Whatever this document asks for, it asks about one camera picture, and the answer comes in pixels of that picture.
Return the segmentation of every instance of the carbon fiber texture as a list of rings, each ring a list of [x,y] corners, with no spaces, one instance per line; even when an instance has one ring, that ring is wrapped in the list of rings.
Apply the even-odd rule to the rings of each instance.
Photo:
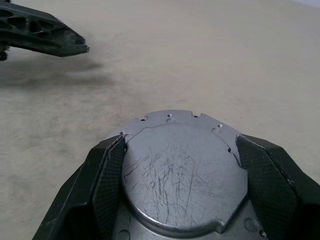
[[[93,192],[92,204],[101,238],[111,239],[119,206],[120,179],[124,158],[125,138],[108,152]]]
[[[269,240],[284,240],[298,207],[295,192],[264,148],[244,136],[236,144],[248,173],[248,195],[264,231]]]

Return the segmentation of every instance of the beige floor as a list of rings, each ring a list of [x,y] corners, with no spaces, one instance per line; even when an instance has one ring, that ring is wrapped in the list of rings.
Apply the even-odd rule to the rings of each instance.
[[[31,239],[89,149],[133,117],[206,113],[320,183],[320,9],[289,0],[16,0],[91,52],[0,64],[1,239]]]

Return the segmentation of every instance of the black plastic arm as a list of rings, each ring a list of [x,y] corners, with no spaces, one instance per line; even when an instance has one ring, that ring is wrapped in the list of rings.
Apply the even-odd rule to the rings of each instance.
[[[269,240],[320,239],[320,186],[286,151],[247,135],[236,140],[248,195]]]
[[[87,53],[85,39],[54,16],[0,0],[0,53],[9,47],[67,57]]]
[[[33,239],[110,239],[119,207],[124,153],[122,135],[92,148],[59,190]]]

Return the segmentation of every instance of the wheel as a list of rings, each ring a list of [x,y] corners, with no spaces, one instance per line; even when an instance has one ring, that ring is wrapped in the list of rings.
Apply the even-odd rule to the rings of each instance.
[[[8,54],[4,51],[0,52],[0,61],[5,61],[8,58]]]

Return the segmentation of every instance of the scratched metal surface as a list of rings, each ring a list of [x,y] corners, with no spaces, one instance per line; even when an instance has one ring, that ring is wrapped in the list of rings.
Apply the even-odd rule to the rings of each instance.
[[[237,160],[237,130],[205,114],[171,110],[134,119],[108,137],[119,132],[127,151],[115,240],[261,238],[246,199],[247,172]],[[245,228],[248,218],[254,232]]]

